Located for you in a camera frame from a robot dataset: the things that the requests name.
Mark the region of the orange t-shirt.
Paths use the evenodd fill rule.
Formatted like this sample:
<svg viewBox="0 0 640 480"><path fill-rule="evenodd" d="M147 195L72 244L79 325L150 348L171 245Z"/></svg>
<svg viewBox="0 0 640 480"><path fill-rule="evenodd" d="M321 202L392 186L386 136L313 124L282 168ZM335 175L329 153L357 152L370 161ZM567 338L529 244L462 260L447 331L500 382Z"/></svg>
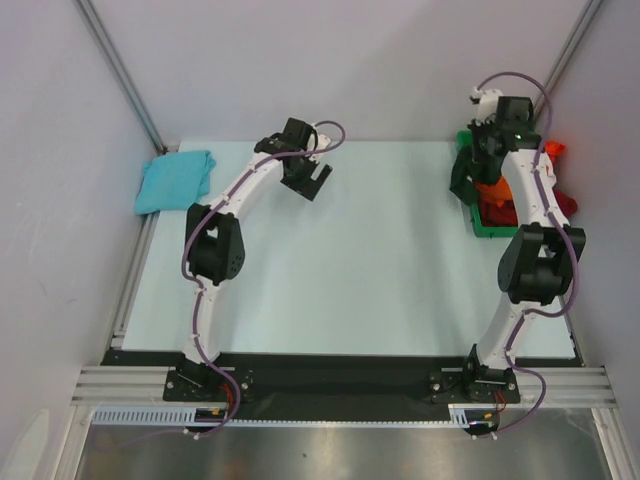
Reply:
<svg viewBox="0 0 640 480"><path fill-rule="evenodd" d="M547 141L545 144L547 159L543 159L542 163L545 165L546 175L551 186L555 186L557 183L555 166L559 158L566 152L566 149L565 144L556 141ZM476 181L473 184L483 201L502 206L506 201L513 200L509 185L503 177L494 185L482 184Z"/></svg>

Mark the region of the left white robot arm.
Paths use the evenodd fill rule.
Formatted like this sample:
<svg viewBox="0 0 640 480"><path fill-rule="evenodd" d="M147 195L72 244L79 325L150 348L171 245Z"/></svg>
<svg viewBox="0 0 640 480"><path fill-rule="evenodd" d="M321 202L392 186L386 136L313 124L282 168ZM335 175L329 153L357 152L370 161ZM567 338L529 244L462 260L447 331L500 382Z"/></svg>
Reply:
<svg viewBox="0 0 640 480"><path fill-rule="evenodd" d="M195 303L183 354L192 368L186 387L197 398L214 397L221 376L204 365L220 353L212 337L214 315L224 287L240 273L246 257L242 223L264 193L282 184L308 201L316 198L332 172L321 157L337 149L346 137L339 127L336 143L315 124L290 118L284 128L258 141L239 176L207 204L195 203L186 214L185 246L181 259L183 277L195 284Z"/></svg>

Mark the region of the white and green t-shirt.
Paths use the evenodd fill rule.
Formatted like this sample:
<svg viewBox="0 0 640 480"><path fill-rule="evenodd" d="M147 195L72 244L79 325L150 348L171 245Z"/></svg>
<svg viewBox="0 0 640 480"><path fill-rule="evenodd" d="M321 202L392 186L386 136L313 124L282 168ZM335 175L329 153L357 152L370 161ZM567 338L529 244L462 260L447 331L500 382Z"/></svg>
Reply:
<svg viewBox="0 0 640 480"><path fill-rule="evenodd" d="M476 205L479 199L478 190L471 178L471 157L460 151L454 161L449 190L466 206Z"/></svg>

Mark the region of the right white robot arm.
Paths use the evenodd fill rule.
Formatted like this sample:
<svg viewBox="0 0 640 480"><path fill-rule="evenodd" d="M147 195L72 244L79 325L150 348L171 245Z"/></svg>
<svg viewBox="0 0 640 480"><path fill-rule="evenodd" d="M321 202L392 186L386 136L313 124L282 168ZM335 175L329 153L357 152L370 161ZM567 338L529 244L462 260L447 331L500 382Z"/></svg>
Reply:
<svg viewBox="0 0 640 480"><path fill-rule="evenodd" d="M511 382L519 335L576 284L586 234L570 225L558 205L554 167L533 130L532 101L499 90L477 90L471 99L477 107L469 125L471 158L482 167L481 182L506 181L518 220L498 264L497 310L461 376L463 393L484 401Z"/></svg>

